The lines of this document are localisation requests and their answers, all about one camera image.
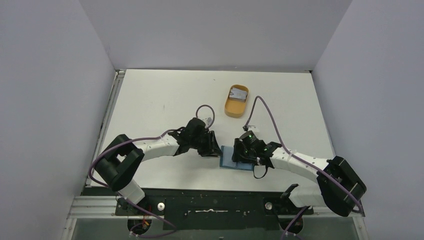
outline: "white table surface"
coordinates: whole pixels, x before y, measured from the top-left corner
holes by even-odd
[[[231,118],[224,113],[227,94],[234,84],[249,89],[246,111],[241,118]],[[102,149],[119,134],[127,134],[129,138],[156,137],[165,130],[185,126],[202,104],[211,105],[215,110],[211,130],[215,131],[218,144],[232,146],[234,138],[244,133],[242,126],[256,95],[267,102],[288,148],[318,158],[333,158],[309,73],[129,69]],[[212,114],[208,108],[199,112],[200,118],[209,116]],[[259,129],[258,138],[266,143],[278,142],[260,101],[256,103],[250,124]],[[218,157],[200,157],[191,149],[178,156],[143,161],[134,179],[142,188],[282,192],[294,183],[318,188],[312,181],[285,170],[270,168],[263,179],[254,179],[251,171],[221,169],[219,161]],[[256,167],[257,176],[263,172],[263,168]],[[97,172],[94,176],[101,179]]]

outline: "glass panel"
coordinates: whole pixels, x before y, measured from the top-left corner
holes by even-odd
[[[359,240],[351,217],[311,217],[303,218],[304,226],[299,235],[304,240]],[[156,235],[162,230],[163,223],[153,220],[144,235]],[[266,231],[263,228],[243,230],[179,230],[176,233],[156,239],[167,240],[279,240],[282,231]],[[129,237],[126,219],[83,219],[76,221],[72,240],[135,240]],[[288,236],[286,240],[297,239]]]

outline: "small box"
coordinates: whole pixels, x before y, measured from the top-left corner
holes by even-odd
[[[245,113],[246,103],[248,101],[249,89],[243,85],[232,85],[229,88],[228,96],[225,102],[225,114],[232,118],[240,118]]]

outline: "cable clip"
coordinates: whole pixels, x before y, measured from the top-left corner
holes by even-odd
[[[252,131],[254,133],[259,133],[260,132],[259,131],[259,128],[257,128],[255,125],[246,125],[246,127],[247,127],[246,132],[247,131]]]
[[[212,126],[212,118],[211,117],[203,118],[202,121],[206,124],[205,128]]]
[[[293,151],[291,151],[291,152],[288,154],[287,162],[289,162],[289,161],[290,161],[290,159],[292,158],[292,156],[293,156],[294,154],[296,154],[296,153],[298,153],[298,151],[297,151],[297,150],[293,150]]]
[[[160,140],[160,141],[162,141],[162,142],[166,142],[167,140],[165,139],[165,137],[166,137],[167,135],[165,134],[165,135],[163,135],[163,136],[160,136],[160,138],[158,139],[158,140]]]

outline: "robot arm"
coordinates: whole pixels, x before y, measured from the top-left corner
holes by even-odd
[[[197,149],[202,157],[222,155],[214,131],[209,131],[205,126],[202,120],[194,117],[186,127],[170,131],[156,141],[144,143],[141,148],[129,143],[108,152],[94,168],[112,191],[138,204],[145,197],[145,193],[133,180],[133,176],[142,161],[162,156],[177,156],[186,153],[190,148]],[[121,134],[106,150],[129,140],[125,134]],[[118,159],[118,155],[124,157],[123,161]]]
[[[232,160],[233,162],[283,169],[303,176],[315,182],[319,188],[296,188],[298,185],[294,185],[284,192],[285,197],[288,197],[298,208],[325,206],[334,213],[347,217],[353,210],[355,203],[327,177],[295,159],[293,154],[333,177],[357,200],[367,190],[365,184],[344,158],[336,156],[334,159],[325,159],[294,153],[293,151],[287,152],[280,143],[270,142],[266,144],[263,140],[258,139],[251,130],[234,140]]]

